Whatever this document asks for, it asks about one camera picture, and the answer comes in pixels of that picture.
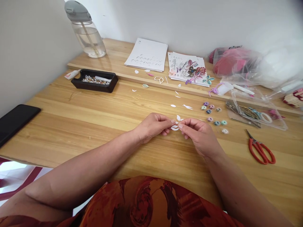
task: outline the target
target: orange patterned clothing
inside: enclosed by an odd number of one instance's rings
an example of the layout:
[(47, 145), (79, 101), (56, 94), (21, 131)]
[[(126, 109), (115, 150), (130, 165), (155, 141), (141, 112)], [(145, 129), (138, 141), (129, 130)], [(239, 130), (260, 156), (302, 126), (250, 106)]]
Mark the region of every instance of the orange patterned clothing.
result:
[(26, 216), (0, 218), (0, 227), (198, 227), (243, 226), (189, 190), (154, 177), (139, 176), (104, 185), (87, 207), (63, 222)]

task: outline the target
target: wooden shelf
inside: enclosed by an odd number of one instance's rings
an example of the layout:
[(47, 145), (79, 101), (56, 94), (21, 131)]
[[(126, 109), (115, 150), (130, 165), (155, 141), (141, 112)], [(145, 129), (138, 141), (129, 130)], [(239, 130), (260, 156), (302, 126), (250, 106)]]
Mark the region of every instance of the wooden shelf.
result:
[[(102, 58), (90, 58), (85, 53), (82, 53), (81, 55), (70, 61), (68, 63), (68, 67), (70, 69), (87, 68), (87, 69), (113, 72), (116, 73), (119, 79), (133, 81), (141, 84), (148, 84), (151, 86), (166, 88), (170, 90), (176, 90), (176, 91), (185, 92), (188, 94), (198, 95), (207, 98), (209, 98), (208, 91), (210, 91), (211, 88), (215, 87), (220, 82), (220, 79), (216, 79), (212, 82), (211, 87), (207, 88), (195, 84), (185, 85), (185, 83), (183, 82), (171, 80), (168, 77), (169, 64), (168, 64), (168, 59), (166, 58), (164, 72), (162, 73), (154, 72), (154, 71), (150, 72), (154, 76), (159, 76), (164, 78), (164, 82), (162, 84), (159, 84), (159, 82), (155, 81), (153, 77), (148, 76), (143, 69), (137, 69), (139, 73), (135, 74), (136, 68), (124, 65), (125, 61), (127, 60), (129, 54), (131, 53), (134, 47), (133, 43), (127, 43), (113, 39), (104, 39), (103, 41), (107, 50), (106, 56)], [(213, 73), (213, 64), (205, 61), (205, 66), (207, 68), (207, 74), (215, 77)], [(272, 92), (271, 89), (262, 86), (257, 86), (257, 88), (264, 95)], [(216, 100), (226, 101), (231, 97), (230, 95), (218, 96), (212, 93), (211, 98)], [(303, 111), (283, 103), (282, 100), (279, 99), (274, 100), (272, 101), (272, 103), (277, 107), (278, 111), (281, 114), (289, 114), (292, 116), (303, 115)]]

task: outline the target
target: white paper petal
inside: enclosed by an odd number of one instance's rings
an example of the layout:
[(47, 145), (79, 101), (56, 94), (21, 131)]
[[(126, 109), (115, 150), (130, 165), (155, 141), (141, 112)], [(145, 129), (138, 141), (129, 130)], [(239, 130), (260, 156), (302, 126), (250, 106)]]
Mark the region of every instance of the white paper petal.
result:
[(191, 110), (193, 109), (192, 107), (184, 105), (184, 104), (183, 104), (183, 106), (186, 107), (187, 109), (191, 109)]

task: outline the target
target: clear plastic bottle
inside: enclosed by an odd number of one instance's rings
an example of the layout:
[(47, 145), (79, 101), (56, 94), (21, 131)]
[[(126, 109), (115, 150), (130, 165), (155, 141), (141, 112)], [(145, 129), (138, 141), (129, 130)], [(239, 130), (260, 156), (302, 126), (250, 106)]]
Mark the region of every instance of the clear plastic bottle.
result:
[(64, 7), (83, 51), (91, 58), (103, 57), (106, 48), (87, 9), (73, 0), (67, 1)]

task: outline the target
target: red scissors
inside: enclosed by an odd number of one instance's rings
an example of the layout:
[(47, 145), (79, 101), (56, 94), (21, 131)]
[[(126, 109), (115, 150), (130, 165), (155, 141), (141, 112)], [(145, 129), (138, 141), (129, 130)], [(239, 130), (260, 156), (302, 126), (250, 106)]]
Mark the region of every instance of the red scissors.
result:
[[(249, 132), (247, 131), (246, 129), (246, 132), (248, 133), (249, 135), (249, 143), (248, 143), (248, 146), (249, 146), (249, 151), (250, 153), (252, 154), (252, 156), (255, 158), (255, 160), (257, 160), (259, 163), (263, 164), (263, 165), (267, 165), (268, 163), (270, 164), (275, 164), (276, 163), (276, 158), (275, 156), (273, 155), (273, 153), (271, 152), (271, 150), (265, 146), (263, 143), (261, 142), (258, 142), (257, 140), (255, 140), (251, 134), (249, 134)], [(257, 156), (256, 154), (253, 152), (253, 147), (257, 150), (257, 152), (261, 155), (263, 161), (261, 161)], [(271, 157), (271, 160), (269, 160), (266, 155), (264, 154), (264, 151), (263, 151), (263, 148), (269, 153), (270, 157)]]

